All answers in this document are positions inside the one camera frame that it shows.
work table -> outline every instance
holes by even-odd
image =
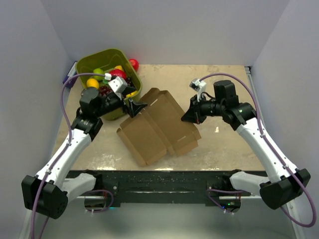
[[[189,87],[194,78],[200,78],[210,73],[229,73],[249,85],[243,66],[224,65],[141,65],[138,75],[143,83],[142,95],[150,88],[168,90],[184,111],[189,107],[189,99],[195,91]],[[229,79],[216,76],[206,79],[206,91],[214,95],[213,83]],[[246,90],[234,82],[240,102],[252,100]],[[71,89],[66,104],[66,112],[72,122],[76,109],[79,107],[80,93],[83,90],[78,80]],[[121,122],[128,115],[114,121],[103,120],[103,126],[94,141],[81,153],[73,166],[73,170],[263,170],[263,167],[248,144],[224,123],[220,117],[208,117],[203,124],[197,125],[202,139],[198,147],[186,155],[175,157],[167,154],[158,162],[139,167],[132,158],[123,142],[116,134]],[[55,150],[61,145],[67,135],[67,125],[62,119],[57,136]]]

green ball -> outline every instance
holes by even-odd
[[[93,70],[93,73],[95,74],[103,74],[104,75],[104,71],[101,68],[96,68]],[[93,78],[97,81],[103,81],[104,77],[103,76],[93,76]]]

white enclosure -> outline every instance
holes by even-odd
[[[20,183],[48,161],[74,60],[117,47],[144,64],[252,66],[268,132],[312,179],[319,164],[317,0],[25,0],[0,8],[0,238],[25,219]],[[305,198],[297,200],[304,223]],[[318,224],[305,230],[317,238]]]

red apple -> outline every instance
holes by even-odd
[[[136,59],[130,59],[130,63],[133,66],[134,70],[138,71],[140,66],[139,62]]]
[[[121,71],[120,69],[114,69],[109,72],[112,76],[119,76],[122,77],[124,80],[126,80],[127,76],[124,71]]]

flattened cardboard box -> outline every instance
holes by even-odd
[[[180,120],[184,111],[168,91],[151,88],[140,101],[148,106],[121,123],[117,130],[139,166],[156,162],[167,151],[181,156],[198,146],[198,129]]]

